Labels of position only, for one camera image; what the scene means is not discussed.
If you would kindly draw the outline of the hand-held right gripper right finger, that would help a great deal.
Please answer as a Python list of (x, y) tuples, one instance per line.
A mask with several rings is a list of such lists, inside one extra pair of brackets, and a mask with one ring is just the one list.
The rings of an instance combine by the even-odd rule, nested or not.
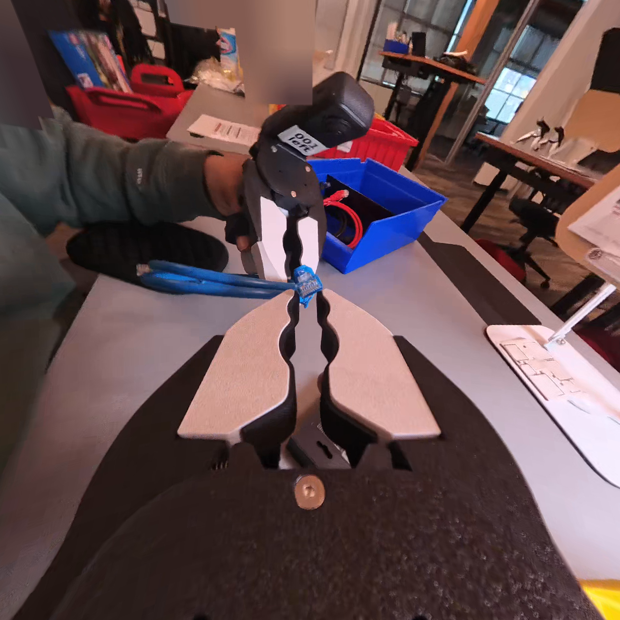
[(322, 430), (352, 468), (369, 445), (441, 435), (396, 337), (371, 314), (332, 290), (317, 296)]

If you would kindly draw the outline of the wooden standing desk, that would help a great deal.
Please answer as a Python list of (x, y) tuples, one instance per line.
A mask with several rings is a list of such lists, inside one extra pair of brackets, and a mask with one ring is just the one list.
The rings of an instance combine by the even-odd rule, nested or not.
[(382, 51), (380, 55), (383, 58), (382, 67), (397, 74), (391, 97), (383, 113), (386, 120), (391, 115), (405, 78), (418, 77), (422, 73), (422, 77), (430, 79), (429, 86), (418, 102), (413, 116), (414, 128), (411, 135), (418, 144), (411, 150), (405, 163), (405, 168), (412, 172), (427, 155), (432, 139), (459, 86), (484, 85), (485, 79), (428, 57), (390, 51)]

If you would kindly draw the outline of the small red basket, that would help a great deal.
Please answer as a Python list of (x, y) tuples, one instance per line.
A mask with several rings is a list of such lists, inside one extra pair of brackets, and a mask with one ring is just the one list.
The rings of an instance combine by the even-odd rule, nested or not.
[(145, 63), (133, 67), (129, 84), (133, 92), (152, 97), (174, 98), (185, 90), (181, 77), (173, 69)]

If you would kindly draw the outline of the red plastic bin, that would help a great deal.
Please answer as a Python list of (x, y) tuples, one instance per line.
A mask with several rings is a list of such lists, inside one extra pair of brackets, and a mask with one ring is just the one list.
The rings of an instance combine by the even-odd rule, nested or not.
[(372, 159), (398, 172), (407, 154), (418, 144), (417, 139), (376, 114), (364, 136), (322, 151), (314, 158)]

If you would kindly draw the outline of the clear plastic bag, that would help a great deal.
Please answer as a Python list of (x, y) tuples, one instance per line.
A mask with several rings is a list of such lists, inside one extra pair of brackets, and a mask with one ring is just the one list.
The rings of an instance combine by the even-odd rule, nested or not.
[(196, 87), (206, 84), (216, 90), (245, 96), (242, 69), (238, 65), (222, 64), (216, 58), (199, 61), (185, 81)]

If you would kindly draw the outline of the yellow object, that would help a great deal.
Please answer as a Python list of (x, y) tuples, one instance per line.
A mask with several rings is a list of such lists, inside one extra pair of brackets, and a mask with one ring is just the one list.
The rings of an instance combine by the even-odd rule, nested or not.
[(580, 580), (579, 583), (604, 619), (619, 619), (619, 580)]

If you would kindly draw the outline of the black office chair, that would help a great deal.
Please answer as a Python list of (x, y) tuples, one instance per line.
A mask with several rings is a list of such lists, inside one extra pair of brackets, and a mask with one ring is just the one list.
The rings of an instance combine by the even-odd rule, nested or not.
[(513, 198), (508, 208), (515, 216), (515, 222), (525, 229), (525, 233), (519, 238), (517, 246), (508, 247), (507, 253), (523, 268), (533, 269), (542, 278), (541, 289), (548, 290), (551, 278), (532, 258), (529, 248), (536, 239), (543, 239), (555, 248), (559, 247), (555, 241), (559, 217), (545, 206), (526, 198)]

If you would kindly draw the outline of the beige board with papers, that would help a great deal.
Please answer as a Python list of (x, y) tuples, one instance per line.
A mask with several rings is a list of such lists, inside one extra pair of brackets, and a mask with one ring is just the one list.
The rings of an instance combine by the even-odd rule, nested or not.
[(619, 288), (619, 166), (565, 210), (555, 240), (572, 260)]

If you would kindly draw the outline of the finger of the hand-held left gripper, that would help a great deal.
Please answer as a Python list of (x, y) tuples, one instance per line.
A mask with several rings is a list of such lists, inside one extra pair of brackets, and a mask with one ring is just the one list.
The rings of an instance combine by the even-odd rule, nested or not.
[(284, 249), (289, 212), (266, 197), (260, 197), (259, 273), (272, 282), (287, 282), (290, 267)]
[(308, 267), (316, 273), (325, 241), (325, 226), (306, 216), (297, 220), (293, 233), (293, 271)]

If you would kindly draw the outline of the wooden desk with black legs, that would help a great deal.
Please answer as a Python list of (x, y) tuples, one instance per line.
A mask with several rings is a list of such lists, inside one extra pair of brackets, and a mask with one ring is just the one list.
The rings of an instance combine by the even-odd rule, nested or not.
[(571, 205), (599, 180), (588, 170), (567, 168), (555, 160), (506, 144), (495, 136), (478, 132), (475, 138), (487, 148), (484, 162), (495, 167), (497, 173), (461, 223), (460, 228), (466, 234), (485, 212), (508, 177), (522, 182), (564, 207)]

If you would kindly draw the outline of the blue printed box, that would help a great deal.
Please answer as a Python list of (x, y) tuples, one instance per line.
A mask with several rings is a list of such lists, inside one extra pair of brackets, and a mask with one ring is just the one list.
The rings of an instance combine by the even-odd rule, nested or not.
[(93, 30), (49, 30), (48, 36), (82, 90), (132, 92), (121, 60), (105, 33)]

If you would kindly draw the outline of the large red basket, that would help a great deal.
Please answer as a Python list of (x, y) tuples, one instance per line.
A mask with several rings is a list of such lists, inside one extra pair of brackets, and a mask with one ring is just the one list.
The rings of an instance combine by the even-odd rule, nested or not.
[(165, 138), (193, 92), (175, 97), (126, 93), (105, 88), (66, 91), (81, 123), (125, 140)]

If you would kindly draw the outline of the person's left forearm green sleeve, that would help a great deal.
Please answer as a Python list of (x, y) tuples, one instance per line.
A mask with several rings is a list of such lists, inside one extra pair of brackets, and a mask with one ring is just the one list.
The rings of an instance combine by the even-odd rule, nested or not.
[(204, 173), (220, 153), (157, 138), (129, 143), (53, 111), (40, 129), (1, 125), (1, 241), (45, 237), (60, 223), (224, 219)]

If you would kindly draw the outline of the black box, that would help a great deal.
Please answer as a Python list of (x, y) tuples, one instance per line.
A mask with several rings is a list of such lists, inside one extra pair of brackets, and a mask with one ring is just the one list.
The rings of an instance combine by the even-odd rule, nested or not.
[(373, 222), (392, 216), (383, 206), (330, 175), (320, 188), (327, 231), (350, 249), (357, 247)]

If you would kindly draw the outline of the black ethernet switch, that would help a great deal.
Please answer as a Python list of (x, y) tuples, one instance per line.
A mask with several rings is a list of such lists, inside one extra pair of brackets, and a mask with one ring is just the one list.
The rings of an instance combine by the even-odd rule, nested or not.
[(323, 431), (320, 416), (309, 417), (291, 435), (286, 449), (306, 469), (350, 469), (345, 451)]

